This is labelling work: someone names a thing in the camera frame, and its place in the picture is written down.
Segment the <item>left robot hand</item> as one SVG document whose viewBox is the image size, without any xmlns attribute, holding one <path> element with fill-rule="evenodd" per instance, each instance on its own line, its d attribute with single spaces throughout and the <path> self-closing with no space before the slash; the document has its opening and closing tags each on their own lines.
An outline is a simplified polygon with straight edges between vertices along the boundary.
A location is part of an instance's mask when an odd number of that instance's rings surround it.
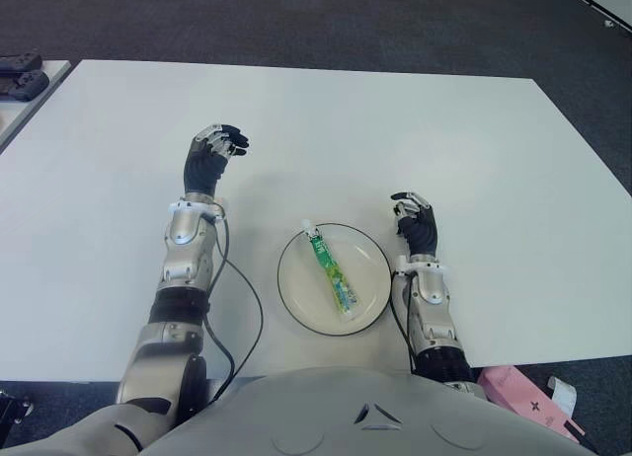
<svg viewBox="0 0 632 456">
<path fill-rule="evenodd" d="M 238 127 L 212 124 L 192 140 L 184 167 L 185 194 L 215 196 L 217 182 L 234 156 L 245 156 L 249 139 Z"/>
</svg>

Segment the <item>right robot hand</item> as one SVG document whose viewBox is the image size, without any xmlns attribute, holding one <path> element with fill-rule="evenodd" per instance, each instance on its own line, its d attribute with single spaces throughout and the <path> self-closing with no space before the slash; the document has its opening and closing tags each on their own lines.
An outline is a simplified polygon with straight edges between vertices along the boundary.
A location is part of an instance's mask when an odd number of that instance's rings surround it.
<svg viewBox="0 0 632 456">
<path fill-rule="evenodd" d="M 408 244 L 410 255 L 435 256 L 438 232 L 431 204 L 415 192 L 396 192 L 390 196 L 397 234 Z"/>
</svg>

